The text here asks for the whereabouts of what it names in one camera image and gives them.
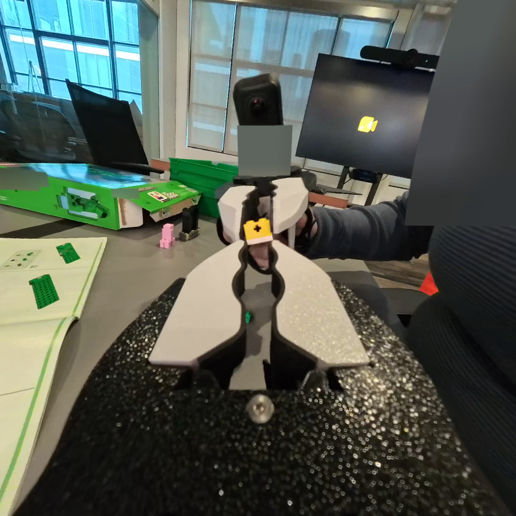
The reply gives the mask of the yellow tan toy brick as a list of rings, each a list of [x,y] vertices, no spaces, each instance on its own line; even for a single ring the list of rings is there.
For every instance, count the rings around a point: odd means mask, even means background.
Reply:
[[[270,220],[267,218],[245,222],[243,225],[243,234],[248,246],[269,243],[274,239]]]

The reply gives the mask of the black webcam bar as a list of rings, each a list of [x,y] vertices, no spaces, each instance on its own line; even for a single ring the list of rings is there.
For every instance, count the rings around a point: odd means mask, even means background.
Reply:
[[[438,55],[420,53],[415,48],[401,50],[371,45],[366,45],[360,50],[360,57],[365,60],[389,63],[406,70],[416,68],[435,70],[440,59]]]

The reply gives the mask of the grey desk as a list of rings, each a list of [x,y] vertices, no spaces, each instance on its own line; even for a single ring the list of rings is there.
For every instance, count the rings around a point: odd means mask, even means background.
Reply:
[[[152,222],[139,228],[112,231],[93,225],[37,214],[1,205],[3,238],[106,237],[107,245],[79,321],[63,340],[40,432],[22,481],[15,508],[26,498],[45,469],[65,422],[88,376],[122,331],[177,278],[223,248],[212,219],[200,218],[200,236],[159,248],[162,225]],[[378,287],[363,261],[316,260],[333,279],[357,293],[397,335],[403,326],[396,310]],[[269,358],[270,277],[246,271],[243,301],[254,313],[246,358],[233,374],[231,390],[265,388],[262,360]]]

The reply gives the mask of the black brick build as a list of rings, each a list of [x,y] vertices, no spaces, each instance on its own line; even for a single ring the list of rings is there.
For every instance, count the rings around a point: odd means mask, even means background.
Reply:
[[[181,242],[189,242],[197,238],[200,234],[199,229],[199,209],[197,205],[184,208],[182,210],[182,230],[178,235]]]

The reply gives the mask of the person's right hand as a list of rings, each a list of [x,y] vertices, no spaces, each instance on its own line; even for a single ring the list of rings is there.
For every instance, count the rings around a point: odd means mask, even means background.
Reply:
[[[247,246],[247,264],[260,274],[271,274],[270,248],[272,242],[261,242]]]

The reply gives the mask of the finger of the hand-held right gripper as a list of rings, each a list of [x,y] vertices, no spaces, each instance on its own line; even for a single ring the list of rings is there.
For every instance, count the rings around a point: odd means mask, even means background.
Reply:
[[[217,189],[217,235],[223,244],[241,239],[243,204],[253,191],[252,185],[226,183]]]
[[[308,207],[309,191],[300,177],[286,177],[271,182],[271,223],[273,233],[294,227]]]

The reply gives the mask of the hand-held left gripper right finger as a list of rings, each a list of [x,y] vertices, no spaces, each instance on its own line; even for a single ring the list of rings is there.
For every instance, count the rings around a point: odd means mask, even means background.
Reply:
[[[270,387],[298,388],[312,371],[370,365],[370,358],[332,283],[287,245],[270,246],[272,293]]]

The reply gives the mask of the black office chair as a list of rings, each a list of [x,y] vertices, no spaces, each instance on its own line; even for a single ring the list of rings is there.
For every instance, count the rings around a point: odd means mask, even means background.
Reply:
[[[94,164],[158,177],[149,165],[127,101],[94,93],[66,79],[71,101]]]

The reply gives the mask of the white framed window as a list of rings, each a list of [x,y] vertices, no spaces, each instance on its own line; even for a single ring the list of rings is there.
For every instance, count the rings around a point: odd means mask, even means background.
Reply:
[[[192,1],[187,145],[237,154],[235,84],[277,74],[284,123],[295,155],[319,54],[360,59],[366,45],[388,46],[397,17],[317,15],[235,3]]]

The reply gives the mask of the black framed window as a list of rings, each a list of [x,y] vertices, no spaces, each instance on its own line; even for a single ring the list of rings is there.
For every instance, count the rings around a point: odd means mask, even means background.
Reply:
[[[136,1],[1,1],[1,84],[70,99],[66,81],[143,110]]]

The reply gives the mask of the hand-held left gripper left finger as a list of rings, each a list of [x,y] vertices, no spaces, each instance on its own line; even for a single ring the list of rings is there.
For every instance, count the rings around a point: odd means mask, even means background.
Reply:
[[[149,355],[152,365],[209,371],[221,388],[246,356],[247,247],[236,241],[186,277]]]

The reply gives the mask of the black monitor on stand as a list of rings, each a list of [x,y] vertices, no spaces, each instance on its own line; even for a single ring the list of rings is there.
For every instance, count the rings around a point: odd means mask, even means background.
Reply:
[[[412,176],[435,70],[400,69],[319,54],[296,155],[350,169],[370,182],[370,205],[384,175]]]

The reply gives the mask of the green instruction booklet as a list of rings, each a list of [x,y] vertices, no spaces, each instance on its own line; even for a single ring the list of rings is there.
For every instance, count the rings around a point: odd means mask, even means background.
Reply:
[[[106,237],[1,238],[1,515],[13,512],[57,359]]]

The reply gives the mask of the green toy brick box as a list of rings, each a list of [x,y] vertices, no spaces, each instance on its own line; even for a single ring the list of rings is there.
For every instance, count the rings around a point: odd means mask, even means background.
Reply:
[[[105,229],[138,228],[145,215],[158,223],[199,203],[199,191],[164,176],[94,164],[1,163],[1,204]]]

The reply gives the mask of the green plastic crate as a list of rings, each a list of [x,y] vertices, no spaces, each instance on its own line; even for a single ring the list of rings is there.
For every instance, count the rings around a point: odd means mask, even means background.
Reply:
[[[172,180],[201,193],[198,202],[199,213],[218,218],[219,210],[215,191],[227,183],[232,183],[233,177],[238,175],[238,166],[183,158],[169,158],[169,162]]]

